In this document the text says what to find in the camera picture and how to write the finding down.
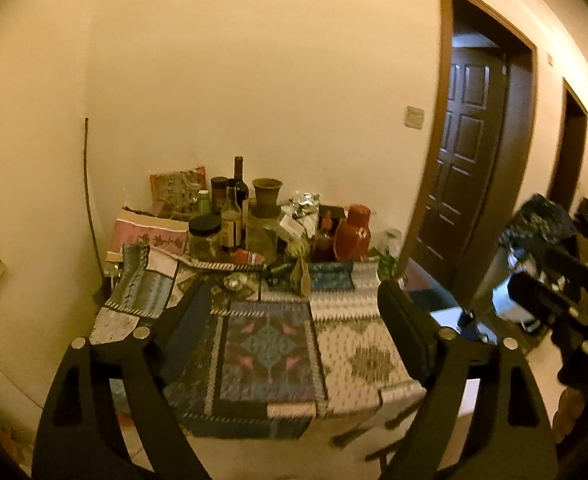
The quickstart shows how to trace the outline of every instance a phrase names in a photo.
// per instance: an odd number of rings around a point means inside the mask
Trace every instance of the patterned tablecloth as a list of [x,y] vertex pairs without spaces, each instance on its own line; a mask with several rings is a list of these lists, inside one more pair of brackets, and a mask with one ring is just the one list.
[[[415,395],[420,386],[378,313],[376,267],[356,263],[351,290],[317,290],[304,299],[256,277],[230,292],[226,274],[178,266],[166,308],[196,280],[210,291],[185,314],[199,344],[189,355],[167,356],[179,372],[164,394],[181,424],[197,436],[297,438],[313,418],[373,412]],[[138,324],[153,323],[105,307],[90,341],[120,340]],[[127,410],[124,399],[118,408]]]

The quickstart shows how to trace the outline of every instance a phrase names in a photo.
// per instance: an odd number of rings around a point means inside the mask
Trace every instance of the door frame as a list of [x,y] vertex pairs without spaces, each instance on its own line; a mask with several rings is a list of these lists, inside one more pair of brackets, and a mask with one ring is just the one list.
[[[556,144],[556,157],[554,160],[554,169],[552,170],[552,176],[549,179],[549,186],[547,187],[547,194],[545,195],[546,197],[549,197],[549,195],[551,195],[552,193],[552,188],[554,187],[554,180],[556,179],[556,173],[558,171],[558,163],[560,162],[560,150],[562,150],[562,141],[564,139],[565,136],[565,118],[567,115],[567,94],[570,94],[574,101],[576,101],[578,103],[578,106],[580,107],[580,109],[582,110],[582,112],[584,113],[586,119],[587,119],[587,125],[586,128],[588,128],[588,112],[587,109],[585,108],[585,105],[582,103],[582,101],[580,100],[580,98],[578,97],[578,94],[576,94],[576,92],[574,92],[573,88],[570,86],[569,83],[567,83],[567,80],[565,78],[562,78],[562,107],[560,108],[560,127],[558,128],[558,143]],[[585,142],[583,145],[583,158],[585,156],[585,148],[587,147],[587,135],[585,135]],[[580,162],[580,170],[582,170],[582,161]],[[574,197],[572,198],[572,201],[576,198],[576,191],[578,190],[578,183],[576,183],[576,189],[574,190]]]
[[[525,47],[525,50],[521,52],[514,50],[510,53],[508,52],[510,48],[508,39],[495,41],[490,38],[507,52],[509,88],[507,88],[503,132],[492,174],[486,188],[484,202],[473,227],[472,236],[459,264],[459,267],[464,267],[466,272],[457,273],[454,285],[450,290],[463,307],[468,306],[473,300],[478,286],[494,258],[498,237],[512,218],[529,156],[536,117],[538,89],[538,50],[536,45],[509,20],[483,1],[465,1],[476,7],[481,14],[486,14],[498,22],[502,26],[502,34],[506,29],[510,36],[518,40],[519,45]],[[441,14],[440,69],[434,121],[423,171],[423,180],[414,205],[405,244],[399,257],[398,269],[400,269],[400,273],[405,272],[423,224],[429,193],[435,184],[437,176],[440,139],[445,127],[453,48],[454,0],[441,0]],[[501,31],[496,30],[496,34],[501,35]],[[515,97],[515,92],[525,94],[528,97],[527,102],[519,102],[522,101],[522,98],[510,99],[510,96]]]

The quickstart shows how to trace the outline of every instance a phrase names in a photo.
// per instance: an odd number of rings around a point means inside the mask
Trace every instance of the door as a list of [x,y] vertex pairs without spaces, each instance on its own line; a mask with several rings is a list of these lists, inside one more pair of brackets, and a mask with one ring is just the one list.
[[439,169],[412,258],[448,288],[481,210],[507,89],[499,49],[455,48]]
[[549,200],[569,212],[578,187],[582,157],[585,153],[587,113],[566,82],[564,105],[565,117],[560,131],[560,148],[548,196]]

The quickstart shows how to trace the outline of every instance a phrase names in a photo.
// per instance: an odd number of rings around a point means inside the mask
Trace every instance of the metal screw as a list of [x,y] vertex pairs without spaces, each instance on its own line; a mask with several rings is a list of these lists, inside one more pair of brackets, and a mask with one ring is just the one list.
[[80,350],[85,346],[85,338],[84,337],[77,337],[72,341],[72,348],[74,350]]
[[149,336],[149,328],[146,326],[139,326],[138,328],[134,329],[133,336],[136,339],[145,339]]
[[512,337],[506,337],[502,340],[503,345],[505,345],[505,348],[507,348],[508,350],[516,350],[518,348],[518,341],[516,341],[514,338]]
[[439,337],[445,341],[452,341],[458,337],[458,332],[456,332],[456,330],[453,328],[444,326],[439,330]]

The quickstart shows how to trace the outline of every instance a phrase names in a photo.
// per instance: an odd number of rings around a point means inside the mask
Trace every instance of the wall switch plate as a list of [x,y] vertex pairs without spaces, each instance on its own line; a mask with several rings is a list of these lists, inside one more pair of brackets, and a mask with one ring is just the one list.
[[414,108],[408,106],[405,108],[405,126],[408,128],[416,128],[417,130],[423,129],[423,123],[425,122],[425,110],[420,108]]

